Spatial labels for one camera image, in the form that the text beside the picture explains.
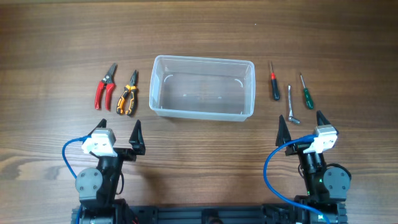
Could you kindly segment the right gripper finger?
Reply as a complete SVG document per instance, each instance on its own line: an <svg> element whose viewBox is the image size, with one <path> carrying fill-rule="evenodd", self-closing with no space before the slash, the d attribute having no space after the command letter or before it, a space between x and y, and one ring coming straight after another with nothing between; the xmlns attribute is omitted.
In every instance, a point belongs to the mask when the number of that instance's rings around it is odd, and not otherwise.
<svg viewBox="0 0 398 224"><path fill-rule="evenodd" d="M289 129L286 125L285 119L282 115L279 116L279 128L278 128L278 133L275 141L275 145L277 147L282 146L283 144L290 142L291 136Z"/></svg>
<svg viewBox="0 0 398 224"><path fill-rule="evenodd" d="M331 125L320 110L317 111L317 124L316 134L339 134L339 131Z"/></svg>

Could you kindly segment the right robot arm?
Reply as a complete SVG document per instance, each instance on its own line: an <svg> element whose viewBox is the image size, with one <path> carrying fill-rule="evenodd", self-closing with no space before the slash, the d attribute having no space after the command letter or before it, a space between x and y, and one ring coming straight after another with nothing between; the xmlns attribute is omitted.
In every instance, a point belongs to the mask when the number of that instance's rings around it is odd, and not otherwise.
<svg viewBox="0 0 398 224"><path fill-rule="evenodd" d="M325 162L322 152L310 148L311 142L297 142L285 148L286 156L297 156L298 170L307 195L297 195L294 202L312 207L321 215L289 203L271 205L264 213L269 223L347 223L345 201L351 184L351 173L343 166Z"/></svg>

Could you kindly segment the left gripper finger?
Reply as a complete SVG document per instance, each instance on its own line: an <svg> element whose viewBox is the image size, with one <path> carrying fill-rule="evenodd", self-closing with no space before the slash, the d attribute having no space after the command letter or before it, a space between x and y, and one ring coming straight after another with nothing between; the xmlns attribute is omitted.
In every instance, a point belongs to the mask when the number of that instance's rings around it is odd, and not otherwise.
<svg viewBox="0 0 398 224"><path fill-rule="evenodd" d="M146 147L142 135L141 121L139 119L135 123L134 129L129 138L129 143L132 146L132 150L135 154L143 156L146 153Z"/></svg>
<svg viewBox="0 0 398 224"><path fill-rule="evenodd" d="M105 128L105 127L106 127L106 123L107 123L107 120L106 120L106 119L102 119L102 120L96 125L96 127L88 134L88 136L91 136L96 128Z"/></svg>

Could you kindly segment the silver socket wrench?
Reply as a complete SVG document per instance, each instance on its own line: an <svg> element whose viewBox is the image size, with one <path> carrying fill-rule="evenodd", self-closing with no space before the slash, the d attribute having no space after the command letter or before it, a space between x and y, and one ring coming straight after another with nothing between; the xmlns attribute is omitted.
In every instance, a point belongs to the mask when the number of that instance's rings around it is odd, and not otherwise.
<svg viewBox="0 0 398 224"><path fill-rule="evenodd" d="M288 120L294 124L300 124L300 121L294 117L293 107L292 107L292 92L291 85L288 84L288 101L289 101L289 117Z"/></svg>

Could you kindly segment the orange black needle-nose pliers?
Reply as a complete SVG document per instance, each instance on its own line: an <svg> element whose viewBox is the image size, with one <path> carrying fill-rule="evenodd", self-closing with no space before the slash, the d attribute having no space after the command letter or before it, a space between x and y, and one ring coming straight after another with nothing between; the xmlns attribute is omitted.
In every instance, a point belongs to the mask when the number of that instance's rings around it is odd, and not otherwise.
<svg viewBox="0 0 398 224"><path fill-rule="evenodd" d="M124 87L124 91L118 100L116 107L117 114L125 113L128 116L133 116L137 105L137 76L138 71L134 70L129 84Z"/></svg>

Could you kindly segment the red handled cutting pliers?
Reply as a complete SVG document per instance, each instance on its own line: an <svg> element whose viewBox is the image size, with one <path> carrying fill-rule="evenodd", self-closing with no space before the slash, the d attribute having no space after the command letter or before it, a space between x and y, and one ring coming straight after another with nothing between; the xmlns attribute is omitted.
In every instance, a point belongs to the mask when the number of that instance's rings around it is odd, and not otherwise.
<svg viewBox="0 0 398 224"><path fill-rule="evenodd" d="M103 92L105 91L105 109L111 109L111 96L116 85L114 83L114 74L117 70L117 63L113 63L109 70L106 72L104 78L98 83L95 95L95 109L101 109L101 100Z"/></svg>

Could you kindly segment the green handled screwdriver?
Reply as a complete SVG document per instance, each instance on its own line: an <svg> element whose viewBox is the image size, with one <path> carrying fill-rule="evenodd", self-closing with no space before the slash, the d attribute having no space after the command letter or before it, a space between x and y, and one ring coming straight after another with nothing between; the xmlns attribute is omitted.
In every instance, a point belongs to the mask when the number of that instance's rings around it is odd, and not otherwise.
<svg viewBox="0 0 398 224"><path fill-rule="evenodd" d="M314 109L314 102L312 100L312 97L310 95L310 92L309 92L308 88L305 85L305 81L304 81L303 76L302 76L301 73L300 73L300 79L301 79L302 85L303 85L303 95L304 95L304 98L305 98L306 106L307 106L308 109L313 110Z"/></svg>

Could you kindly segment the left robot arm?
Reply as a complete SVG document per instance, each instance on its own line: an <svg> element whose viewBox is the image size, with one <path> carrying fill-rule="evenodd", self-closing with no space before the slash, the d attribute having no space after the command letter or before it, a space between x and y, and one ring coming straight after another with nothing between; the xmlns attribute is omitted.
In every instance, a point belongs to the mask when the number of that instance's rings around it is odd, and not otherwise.
<svg viewBox="0 0 398 224"><path fill-rule="evenodd" d="M116 196L124 189L118 188L119 181L124 181L123 164L134 162L137 156L146 153L141 122L136 121L134 125L129 138L131 147L114 147L116 137L113 130L106 127L105 119L77 141L83 143L81 148L85 154L98 159L98 164L74 175L80 207L72 223L139 223L127 202Z"/></svg>

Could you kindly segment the red black screwdriver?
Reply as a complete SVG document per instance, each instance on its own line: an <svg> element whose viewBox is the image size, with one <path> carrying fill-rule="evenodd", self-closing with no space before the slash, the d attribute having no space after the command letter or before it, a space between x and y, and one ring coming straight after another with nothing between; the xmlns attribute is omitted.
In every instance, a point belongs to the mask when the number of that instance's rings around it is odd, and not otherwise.
<svg viewBox="0 0 398 224"><path fill-rule="evenodd" d="M278 89L277 79L273 70L272 62L269 61L269 68L271 73L271 87L272 87L272 97L275 101L279 101L280 93Z"/></svg>

